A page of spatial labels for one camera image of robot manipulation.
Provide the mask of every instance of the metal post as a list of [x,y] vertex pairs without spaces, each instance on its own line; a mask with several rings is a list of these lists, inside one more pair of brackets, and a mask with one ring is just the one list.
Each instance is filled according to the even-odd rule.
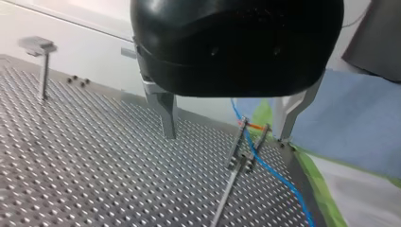
[[212,224],[210,225],[210,227],[218,226],[218,221],[220,220],[220,216],[223,213],[224,206],[227,203],[228,197],[231,194],[231,189],[233,188],[233,185],[236,180],[236,176],[238,176],[241,166],[242,166],[242,162],[236,163],[235,169],[231,173],[230,179],[227,183],[227,187],[224,191],[223,197],[221,198],[220,204],[218,205],[218,210],[216,210],[215,217],[213,218],[213,221],[212,221]]
[[235,167],[237,152],[243,140],[242,134],[244,133],[247,124],[248,124],[248,118],[242,117],[241,126],[239,128],[238,134],[235,137],[235,141],[233,142],[233,146],[231,147],[230,153],[228,154],[228,159],[225,163],[225,167],[229,168],[230,170],[233,170]]
[[38,36],[26,37],[18,41],[18,45],[26,50],[26,53],[39,57],[43,56],[41,73],[39,75],[38,99],[46,99],[47,78],[49,72],[49,53],[57,50],[53,42]]
[[268,135],[269,131],[271,131],[271,126],[270,124],[266,124],[265,128],[262,131],[262,135],[260,135],[259,139],[253,144],[253,147],[256,151],[258,151],[263,145],[263,142],[265,142],[266,136]]
[[41,74],[39,77],[39,99],[46,99],[46,87],[49,65],[49,54],[44,54]]

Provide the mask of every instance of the metal bracket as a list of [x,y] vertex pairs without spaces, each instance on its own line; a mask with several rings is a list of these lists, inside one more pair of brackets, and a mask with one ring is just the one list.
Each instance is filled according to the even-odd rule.
[[47,39],[32,36],[21,39],[18,45],[26,50],[28,55],[33,57],[44,56],[42,61],[42,68],[39,78],[39,99],[46,98],[46,87],[47,87],[47,76],[48,76],[48,66],[49,66],[49,54],[57,50],[57,47],[53,45],[52,41]]
[[177,99],[153,81],[142,78],[147,102],[160,115],[166,139],[175,139],[175,121],[178,118]]
[[323,77],[315,82],[305,92],[291,96],[286,106],[283,98],[277,97],[274,104],[274,134],[281,140],[288,140],[294,128],[298,115],[303,112],[315,100]]
[[[266,141],[266,136],[268,135],[268,132],[270,132],[270,131],[272,131],[271,125],[266,124],[259,139],[257,139],[256,142],[253,144],[254,150],[256,150],[256,154],[258,154],[260,148],[262,148],[263,143]],[[249,156],[248,156],[248,160],[245,163],[245,171],[247,173],[250,173],[253,170],[255,164],[256,164],[256,159],[254,158],[253,153],[250,152]]]
[[128,48],[124,48],[124,47],[121,47],[121,55],[125,56],[125,57],[128,57],[128,58],[131,58],[131,59],[136,59],[137,58],[135,51],[130,50]]
[[230,153],[228,155],[228,159],[226,161],[225,167],[230,170],[235,169],[235,166],[242,160],[241,153],[239,152],[239,148],[244,140],[244,131],[248,124],[248,118],[242,117],[241,126],[239,128],[238,134],[235,137],[235,141],[233,142],[233,146],[231,147]]

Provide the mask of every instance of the clamp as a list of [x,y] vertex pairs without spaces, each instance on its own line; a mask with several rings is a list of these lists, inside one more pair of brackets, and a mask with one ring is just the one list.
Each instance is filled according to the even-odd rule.
[[[253,152],[248,149],[247,150],[241,149],[244,140],[246,140],[246,138],[244,138],[245,137],[244,131],[246,130],[247,125],[248,125],[248,118],[242,117],[238,134],[235,137],[235,141],[233,143],[233,146],[231,147],[228,159],[225,163],[225,167],[230,169],[232,173],[227,183],[224,194],[221,198],[221,201],[218,205],[218,210],[215,213],[215,217],[213,218],[211,227],[216,227],[218,225],[218,221],[224,210],[228,197],[231,194],[231,190],[235,184],[235,180],[238,174],[241,172],[241,170],[244,170],[246,173],[251,173],[255,166],[255,158]],[[271,126],[267,124],[263,129],[262,135],[254,143],[253,147],[254,150],[256,151],[256,155],[257,152],[260,150],[260,148],[262,148],[263,142],[266,140],[266,136],[269,131],[271,131]]]
[[52,41],[47,39],[32,36],[21,39],[18,42],[22,48],[26,50],[28,55],[33,57],[44,56],[42,61],[42,68],[39,77],[39,99],[46,99],[46,87],[47,87],[47,78],[48,78],[48,69],[49,69],[49,54],[57,50],[57,47],[53,44]]

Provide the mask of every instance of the gray fabric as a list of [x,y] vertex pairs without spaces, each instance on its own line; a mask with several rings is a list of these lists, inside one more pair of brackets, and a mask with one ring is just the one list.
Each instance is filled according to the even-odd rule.
[[401,1],[373,1],[343,58],[401,82]]

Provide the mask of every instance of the wire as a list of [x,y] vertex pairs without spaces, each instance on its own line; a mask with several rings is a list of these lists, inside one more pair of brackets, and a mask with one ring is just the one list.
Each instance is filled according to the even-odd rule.
[[362,19],[365,16],[366,12],[368,12],[368,9],[369,9],[369,6],[357,17],[357,19],[354,22],[351,22],[348,25],[342,26],[341,28],[350,27],[350,26],[353,26],[354,24],[356,24],[358,21],[360,21],[360,19]]
[[[238,120],[237,122],[238,122],[239,126],[242,124],[242,122],[240,120]],[[262,127],[262,126],[259,126],[259,125],[253,124],[253,123],[248,123],[247,126],[253,128],[253,129],[259,130],[259,131],[262,131],[265,129],[265,127]]]
[[[241,119],[241,114],[239,113],[238,109],[236,108],[233,99],[231,98],[231,105],[233,106],[236,118],[239,120]],[[251,148],[251,151],[253,153],[254,158],[256,159],[256,161],[262,166],[264,167],[269,173],[271,173],[271,175],[273,175],[274,177],[276,177],[278,180],[280,180],[284,185],[286,185],[291,191],[292,193],[295,195],[295,197],[298,199],[298,202],[301,204],[302,209],[305,213],[306,216],[306,220],[309,223],[310,227],[315,227],[315,223],[313,222],[313,219],[309,213],[309,211],[307,210],[306,204],[304,202],[304,198],[302,197],[301,193],[297,190],[297,188],[290,183],[289,181],[287,181],[283,176],[280,175],[280,173],[276,172],[272,167],[270,167],[269,165],[267,165],[261,158],[259,158],[259,156],[257,156],[257,152],[254,149],[253,146],[253,141],[251,138],[250,133],[247,131],[247,129],[245,129],[245,138],[248,141],[248,145]]]

